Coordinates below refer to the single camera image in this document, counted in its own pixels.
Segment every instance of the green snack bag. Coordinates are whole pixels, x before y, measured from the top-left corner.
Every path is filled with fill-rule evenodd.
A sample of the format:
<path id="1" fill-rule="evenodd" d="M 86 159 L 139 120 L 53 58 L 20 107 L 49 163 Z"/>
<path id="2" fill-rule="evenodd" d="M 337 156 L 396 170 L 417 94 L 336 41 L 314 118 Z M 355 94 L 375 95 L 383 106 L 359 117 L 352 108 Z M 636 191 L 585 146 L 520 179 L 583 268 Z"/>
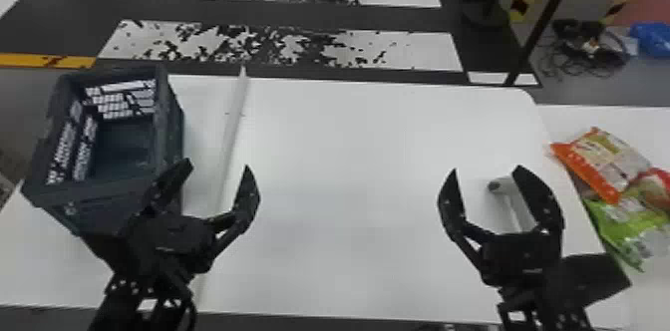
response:
<path id="1" fill-rule="evenodd" d="M 638 190 L 624 192 L 618 205 L 588 197 L 582 201 L 600 237 L 635 269 L 642 271 L 646 259 L 668 253 L 670 218 L 646 206 Z"/>

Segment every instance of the yellow floor line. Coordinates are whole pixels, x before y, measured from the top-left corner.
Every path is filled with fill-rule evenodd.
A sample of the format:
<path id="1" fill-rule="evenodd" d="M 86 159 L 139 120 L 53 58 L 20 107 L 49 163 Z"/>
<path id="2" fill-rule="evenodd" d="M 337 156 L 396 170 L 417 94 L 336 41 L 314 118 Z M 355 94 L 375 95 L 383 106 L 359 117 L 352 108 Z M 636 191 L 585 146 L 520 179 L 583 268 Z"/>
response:
<path id="1" fill-rule="evenodd" d="M 93 57 L 0 53 L 0 67 L 91 68 Z"/>

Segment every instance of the floor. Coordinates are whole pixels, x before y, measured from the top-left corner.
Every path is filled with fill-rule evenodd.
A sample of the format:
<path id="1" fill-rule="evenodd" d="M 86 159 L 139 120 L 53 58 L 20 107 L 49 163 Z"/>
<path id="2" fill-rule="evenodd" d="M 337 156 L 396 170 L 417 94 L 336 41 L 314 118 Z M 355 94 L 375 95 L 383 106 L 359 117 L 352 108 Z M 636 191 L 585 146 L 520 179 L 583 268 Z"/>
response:
<path id="1" fill-rule="evenodd" d="M 0 146 L 31 155 L 56 79 L 74 68 L 161 62 L 173 73 L 497 86 L 512 30 L 478 32 L 456 0 L 0 0 Z M 524 38 L 528 28 L 516 28 Z M 541 57 L 536 50 L 531 62 Z M 529 74 L 532 69 L 526 66 Z M 519 81 L 544 104 L 670 106 L 667 62 L 610 79 Z M 16 117 L 21 124 L 16 124 Z M 0 308 L 8 329 L 84 329 L 93 313 Z M 204 315 L 198 329 L 420 330 L 413 322 Z M 495 326 L 441 326 L 491 331 Z"/>

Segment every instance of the orange snack bag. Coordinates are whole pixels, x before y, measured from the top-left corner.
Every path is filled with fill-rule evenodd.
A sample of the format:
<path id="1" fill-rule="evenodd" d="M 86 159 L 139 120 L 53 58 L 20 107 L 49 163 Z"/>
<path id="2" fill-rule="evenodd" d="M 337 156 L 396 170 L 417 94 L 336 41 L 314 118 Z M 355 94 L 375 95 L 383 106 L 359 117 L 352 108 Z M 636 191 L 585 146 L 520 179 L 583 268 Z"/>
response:
<path id="1" fill-rule="evenodd" d="M 610 204 L 618 204 L 631 182 L 651 168 L 651 163 L 634 148 L 598 128 L 570 144 L 552 144 L 551 149 Z"/>

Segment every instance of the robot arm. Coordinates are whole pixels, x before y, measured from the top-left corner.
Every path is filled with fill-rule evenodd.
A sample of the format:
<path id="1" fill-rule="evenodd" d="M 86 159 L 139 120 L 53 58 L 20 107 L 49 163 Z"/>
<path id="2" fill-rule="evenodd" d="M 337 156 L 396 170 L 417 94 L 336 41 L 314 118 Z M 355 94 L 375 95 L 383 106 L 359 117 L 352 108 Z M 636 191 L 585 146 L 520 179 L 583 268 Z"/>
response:
<path id="1" fill-rule="evenodd" d="M 144 211 L 120 235 L 82 235 L 114 271 L 90 330 L 176 330 L 186 312 L 187 329 L 194 328 L 197 313 L 188 284 L 249 228 L 260 195 L 246 167 L 229 212 L 200 219 L 161 211 L 191 171 L 184 160 L 159 176 L 143 196 Z M 156 301 L 148 316 L 139 312 L 144 300 Z"/>

